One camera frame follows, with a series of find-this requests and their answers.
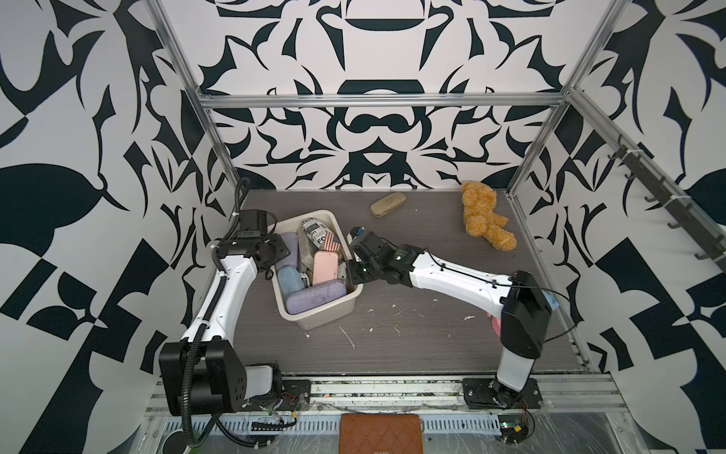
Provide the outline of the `purple case horizontal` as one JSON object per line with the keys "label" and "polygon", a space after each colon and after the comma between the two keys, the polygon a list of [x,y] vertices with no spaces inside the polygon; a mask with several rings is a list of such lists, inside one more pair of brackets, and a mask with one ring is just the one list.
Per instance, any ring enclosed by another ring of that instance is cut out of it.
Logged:
{"label": "purple case horizontal", "polygon": [[276,268],[278,270],[282,270],[285,267],[292,267],[293,269],[297,270],[299,267],[299,240],[298,236],[295,232],[285,232],[281,234],[281,238],[283,242],[285,242],[285,245],[287,246],[287,249],[289,250],[289,255],[282,260],[280,260],[276,264]]}

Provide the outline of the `tan fabric case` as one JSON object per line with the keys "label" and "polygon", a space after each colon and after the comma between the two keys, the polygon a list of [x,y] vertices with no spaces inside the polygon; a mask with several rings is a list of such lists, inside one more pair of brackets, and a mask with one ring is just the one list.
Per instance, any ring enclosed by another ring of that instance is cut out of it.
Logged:
{"label": "tan fabric case", "polygon": [[391,193],[374,202],[370,207],[370,211],[374,217],[383,218],[401,207],[405,202],[406,195],[404,193]]}

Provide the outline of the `pink case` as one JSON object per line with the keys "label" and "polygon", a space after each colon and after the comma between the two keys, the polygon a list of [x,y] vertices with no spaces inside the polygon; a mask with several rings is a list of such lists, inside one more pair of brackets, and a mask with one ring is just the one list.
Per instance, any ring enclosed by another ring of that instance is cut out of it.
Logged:
{"label": "pink case", "polygon": [[338,278],[338,254],[329,251],[317,251],[314,256],[313,285],[336,280]]}

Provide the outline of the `grey fabric case horizontal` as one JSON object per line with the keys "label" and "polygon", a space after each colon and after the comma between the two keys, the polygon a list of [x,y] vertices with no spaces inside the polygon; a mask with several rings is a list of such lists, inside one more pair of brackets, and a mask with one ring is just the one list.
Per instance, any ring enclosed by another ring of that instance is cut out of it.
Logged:
{"label": "grey fabric case horizontal", "polygon": [[311,242],[303,227],[297,230],[299,265],[302,272],[312,272],[314,268],[314,256],[318,249]]}

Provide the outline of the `light blue case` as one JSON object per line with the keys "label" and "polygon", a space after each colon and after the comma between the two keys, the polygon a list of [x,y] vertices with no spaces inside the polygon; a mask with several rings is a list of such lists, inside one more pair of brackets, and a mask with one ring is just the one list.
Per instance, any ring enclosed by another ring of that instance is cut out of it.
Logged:
{"label": "light blue case", "polygon": [[287,300],[290,295],[306,288],[300,272],[293,266],[285,266],[277,272],[278,285],[283,296]]}

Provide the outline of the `newspaper print case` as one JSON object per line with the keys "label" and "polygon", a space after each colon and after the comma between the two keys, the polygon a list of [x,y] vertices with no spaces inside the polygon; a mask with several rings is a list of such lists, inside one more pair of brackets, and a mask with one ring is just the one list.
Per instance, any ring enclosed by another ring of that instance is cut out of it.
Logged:
{"label": "newspaper print case", "polygon": [[336,253],[341,249],[341,243],[337,235],[320,219],[304,219],[302,228],[308,239],[319,250]]}

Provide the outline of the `cream plastic storage box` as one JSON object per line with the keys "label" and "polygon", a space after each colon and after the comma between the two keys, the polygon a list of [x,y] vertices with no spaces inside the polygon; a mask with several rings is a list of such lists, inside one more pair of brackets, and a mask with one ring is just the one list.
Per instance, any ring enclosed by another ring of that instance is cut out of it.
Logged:
{"label": "cream plastic storage box", "polygon": [[274,267],[276,305],[287,322],[310,331],[352,314],[363,287],[350,281],[353,258],[335,215],[317,210],[275,228],[290,256]]}

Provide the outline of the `purple case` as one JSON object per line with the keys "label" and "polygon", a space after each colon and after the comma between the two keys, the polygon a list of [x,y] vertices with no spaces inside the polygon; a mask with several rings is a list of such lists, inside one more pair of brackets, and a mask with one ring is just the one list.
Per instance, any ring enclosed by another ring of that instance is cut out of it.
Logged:
{"label": "purple case", "polygon": [[336,301],[346,294],[347,286],[342,280],[330,280],[291,293],[285,300],[285,308],[289,314],[298,315]]}

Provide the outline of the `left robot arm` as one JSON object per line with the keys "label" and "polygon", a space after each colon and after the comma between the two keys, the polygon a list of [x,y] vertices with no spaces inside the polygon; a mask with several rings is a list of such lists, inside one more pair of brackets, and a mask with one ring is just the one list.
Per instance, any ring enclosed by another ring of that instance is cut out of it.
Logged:
{"label": "left robot arm", "polygon": [[159,355],[164,392],[174,416],[231,414],[270,406],[282,394],[275,364],[245,366],[234,350],[234,330],[251,285],[260,272],[290,255],[281,236],[268,228],[268,213],[234,213],[232,232],[213,249],[214,281],[198,315],[177,342]]}

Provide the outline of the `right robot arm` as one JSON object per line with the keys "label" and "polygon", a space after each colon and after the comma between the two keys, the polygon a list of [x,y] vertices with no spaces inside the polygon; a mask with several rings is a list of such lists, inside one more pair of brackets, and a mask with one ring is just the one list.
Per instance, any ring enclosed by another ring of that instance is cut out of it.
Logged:
{"label": "right robot arm", "polygon": [[448,295],[487,312],[499,323],[502,353],[495,377],[472,391],[468,406],[510,409],[524,400],[534,363],[540,359],[552,306],[528,272],[487,274],[436,257],[429,250],[381,238],[362,227],[347,236],[354,258],[347,262],[354,285],[385,281]]}

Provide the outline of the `tan teddy bear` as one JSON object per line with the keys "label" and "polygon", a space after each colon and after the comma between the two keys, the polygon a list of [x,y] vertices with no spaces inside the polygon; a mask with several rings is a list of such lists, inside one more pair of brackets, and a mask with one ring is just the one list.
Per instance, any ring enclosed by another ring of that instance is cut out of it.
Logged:
{"label": "tan teddy bear", "polygon": [[497,251],[512,251],[517,246],[514,234],[505,227],[509,220],[495,213],[496,192],[480,182],[466,182],[461,185],[463,222],[467,234],[484,238]]}

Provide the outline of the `pink alarm clock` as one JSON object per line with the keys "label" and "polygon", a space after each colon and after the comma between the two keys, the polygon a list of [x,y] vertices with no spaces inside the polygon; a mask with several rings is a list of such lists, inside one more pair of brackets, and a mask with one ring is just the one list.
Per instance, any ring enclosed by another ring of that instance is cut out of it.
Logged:
{"label": "pink alarm clock", "polygon": [[497,337],[501,337],[501,321],[497,317],[491,317],[491,326]]}

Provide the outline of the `brown quilted wallet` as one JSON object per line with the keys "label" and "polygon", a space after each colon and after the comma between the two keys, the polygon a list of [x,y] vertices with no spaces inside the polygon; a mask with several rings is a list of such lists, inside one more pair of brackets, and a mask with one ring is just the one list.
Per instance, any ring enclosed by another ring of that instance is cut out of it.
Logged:
{"label": "brown quilted wallet", "polygon": [[422,454],[421,419],[413,414],[344,414],[339,454]]}

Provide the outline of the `grey wall hook rail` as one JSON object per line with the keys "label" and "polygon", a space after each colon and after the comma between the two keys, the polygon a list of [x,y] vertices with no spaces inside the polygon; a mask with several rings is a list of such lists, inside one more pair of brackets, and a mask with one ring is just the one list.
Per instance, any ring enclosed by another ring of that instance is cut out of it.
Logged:
{"label": "grey wall hook rail", "polygon": [[648,191],[645,201],[665,209],[672,221],[667,224],[671,230],[684,230],[701,248],[695,253],[699,261],[711,261],[725,274],[725,231],[720,228],[667,174],[642,150],[620,134],[617,150],[609,160],[618,160],[629,170],[626,180],[636,181]]}

